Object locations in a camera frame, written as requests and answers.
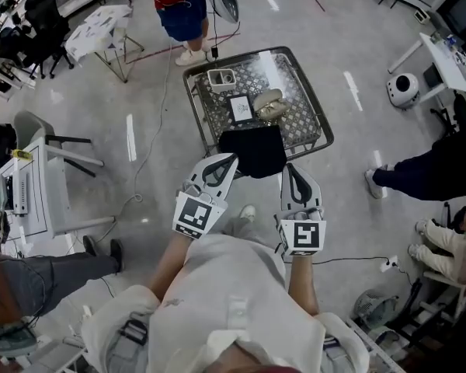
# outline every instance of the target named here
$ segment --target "white shirt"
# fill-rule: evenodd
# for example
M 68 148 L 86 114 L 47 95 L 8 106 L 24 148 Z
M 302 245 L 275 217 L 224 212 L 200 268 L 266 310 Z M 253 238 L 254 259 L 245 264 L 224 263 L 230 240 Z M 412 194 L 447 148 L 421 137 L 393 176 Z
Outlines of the white shirt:
M 356 372 L 367 371 L 369 354 L 359 337 L 333 314 L 307 314 L 288 295 L 284 277 L 283 261 L 272 249 L 204 236 L 193 241 L 161 304 L 147 288 L 133 286 L 83 326 L 89 361 L 105 373 L 108 339 L 130 313 L 153 312 L 147 372 L 202 372 L 236 342 L 261 362 L 319 373 L 327 331 Z

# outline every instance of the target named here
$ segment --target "metal basket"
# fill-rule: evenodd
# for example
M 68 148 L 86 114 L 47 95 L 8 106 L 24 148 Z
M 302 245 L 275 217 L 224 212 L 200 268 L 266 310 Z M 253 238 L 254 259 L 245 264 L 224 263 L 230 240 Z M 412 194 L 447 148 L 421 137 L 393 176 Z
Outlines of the metal basket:
M 354 313 L 359 316 L 370 329 L 386 325 L 395 315 L 398 296 L 388 297 L 383 293 L 366 290 L 356 301 Z

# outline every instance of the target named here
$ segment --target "small round robot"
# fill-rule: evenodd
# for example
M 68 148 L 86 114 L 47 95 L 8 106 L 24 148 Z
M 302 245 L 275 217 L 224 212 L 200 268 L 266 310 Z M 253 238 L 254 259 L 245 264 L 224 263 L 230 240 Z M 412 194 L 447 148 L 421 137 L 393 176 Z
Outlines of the small round robot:
M 419 100 L 419 82 L 410 73 L 403 73 L 390 79 L 387 83 L 387 91 L 391 104 L 399 109 L 412 108 Z

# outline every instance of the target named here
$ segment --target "denim shorts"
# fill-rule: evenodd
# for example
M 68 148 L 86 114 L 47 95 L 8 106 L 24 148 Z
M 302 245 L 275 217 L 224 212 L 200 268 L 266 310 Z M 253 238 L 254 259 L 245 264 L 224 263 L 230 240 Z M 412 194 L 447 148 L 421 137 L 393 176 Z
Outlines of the denim shorts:
M 164 9 L 158 9 L 161 24 L 167 34 L 177 41 L 194 40 L 202 36 L 202 21 L 207 18 L 205 0 L 187 0 Z

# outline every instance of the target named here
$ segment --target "black pants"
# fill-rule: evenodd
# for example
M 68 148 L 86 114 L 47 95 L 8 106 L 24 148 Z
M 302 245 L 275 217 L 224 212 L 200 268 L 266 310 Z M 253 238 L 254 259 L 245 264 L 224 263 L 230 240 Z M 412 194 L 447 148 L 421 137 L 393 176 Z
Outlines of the black pants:
M 394 171 L 376 170 L 373 180 L 380 187 L 400 190 L 420 200 L 444 201 L 465 196 L 459 191 L 456 181 L 443 174 L 440 160 L 437 152 L 429 151 L 397 163 Z

